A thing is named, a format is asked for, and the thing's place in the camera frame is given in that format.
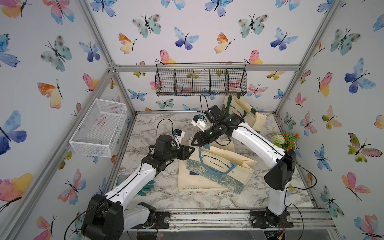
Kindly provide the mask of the white mesh wall basket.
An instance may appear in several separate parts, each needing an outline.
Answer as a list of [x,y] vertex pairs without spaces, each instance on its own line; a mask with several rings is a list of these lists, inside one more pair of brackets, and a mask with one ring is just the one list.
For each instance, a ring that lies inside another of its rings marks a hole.
[[95,99],[69,144],[79,155],[111,157],[126,117],[126,104]]

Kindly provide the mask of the green handled canvas tote bag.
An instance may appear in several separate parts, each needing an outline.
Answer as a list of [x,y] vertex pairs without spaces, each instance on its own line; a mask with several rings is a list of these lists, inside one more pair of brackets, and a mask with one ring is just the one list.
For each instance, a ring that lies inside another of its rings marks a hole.
[[258,113],[255,108],[251,107],[240,93],[225,96],[223,102],[223,112],[226,116],[230,114],[239,115],[253,130],[258,133],[262,131],[264,123],[267,119],[266,115]]

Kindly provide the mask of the green rubber glove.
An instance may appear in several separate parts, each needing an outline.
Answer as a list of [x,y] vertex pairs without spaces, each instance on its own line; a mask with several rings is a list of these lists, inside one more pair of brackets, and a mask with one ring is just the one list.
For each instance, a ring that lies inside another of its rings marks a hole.
[[[125,181],[129,176],[128,175],[119,175],[117,178],[116,186],[119,186],[123,181]],[[139,196],[146,196],[155,186],[155,181],[149,181],[138,193]]]

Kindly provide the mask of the potted artificial flower plant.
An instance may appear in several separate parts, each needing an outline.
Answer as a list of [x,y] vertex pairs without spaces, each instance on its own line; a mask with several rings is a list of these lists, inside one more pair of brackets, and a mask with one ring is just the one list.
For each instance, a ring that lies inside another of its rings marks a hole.
[[271,140],[272,143],[279,148],[282,148],[286,151],[295,151],[297,148],[297,143],[301,140],[301,138],[299,134],[283,133],[274,135]]

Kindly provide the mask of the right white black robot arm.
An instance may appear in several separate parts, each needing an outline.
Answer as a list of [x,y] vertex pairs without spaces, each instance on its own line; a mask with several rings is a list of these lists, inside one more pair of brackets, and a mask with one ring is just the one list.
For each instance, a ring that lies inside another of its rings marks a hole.
[[194,116],[192,125],[200,129],[194,135],[192,146],[203,147],[226,135],[247,146],[270,168],[264,176],[269,187],[269,203],[265,210],[250,213],[251,226],[258,229],[292,228],[294,224],[286,205],[286,195],[298,166],[296,153],[271,143],[242,117],[237,114],[226,116],[216,105]]

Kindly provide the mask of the starry night canvas tote bag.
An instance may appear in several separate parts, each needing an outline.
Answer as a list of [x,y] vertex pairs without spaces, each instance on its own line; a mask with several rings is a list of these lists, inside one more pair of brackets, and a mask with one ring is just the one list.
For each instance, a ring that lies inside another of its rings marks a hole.
[[188,161],[179,161],[179,191],[220,191],[227,188],[187,169]]

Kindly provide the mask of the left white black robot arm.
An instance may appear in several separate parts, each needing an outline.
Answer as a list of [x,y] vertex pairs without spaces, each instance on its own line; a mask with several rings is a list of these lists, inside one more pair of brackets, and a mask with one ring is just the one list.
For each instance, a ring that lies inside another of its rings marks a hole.
[[71,235],[79,234],[90,240],[118,240],[123,232],[136,226],[151,228],[156,223],[156,209],[139,203],[128,209],[129,203],[150,181],[175,159],[187,160],[194,148],[181,144],[185,133],[179,129],[172,135],[160,135],[140,166],[113,190],[91,198],[86,211],[77,216],[82,220]]

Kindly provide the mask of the blue handled canvas tote bag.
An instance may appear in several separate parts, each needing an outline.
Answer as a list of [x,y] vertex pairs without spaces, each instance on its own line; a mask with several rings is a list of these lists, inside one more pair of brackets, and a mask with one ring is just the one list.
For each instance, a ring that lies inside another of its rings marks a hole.
[[254,173],[257,161],[211,145],[196,147],[187,160],[187,170],[240,194]]

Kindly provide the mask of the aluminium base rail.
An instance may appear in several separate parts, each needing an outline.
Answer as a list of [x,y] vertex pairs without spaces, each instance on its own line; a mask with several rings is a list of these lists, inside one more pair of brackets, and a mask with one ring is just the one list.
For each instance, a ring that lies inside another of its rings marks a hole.
[[88,238],[116,236],[136,229],[169,231],[205,230],[334,230],[336,225],[326,210],[289,209],[282,220],[267,220],[266,212],[255,210],[168,210],[136,206],[126,211],[89,211],[82,232]]

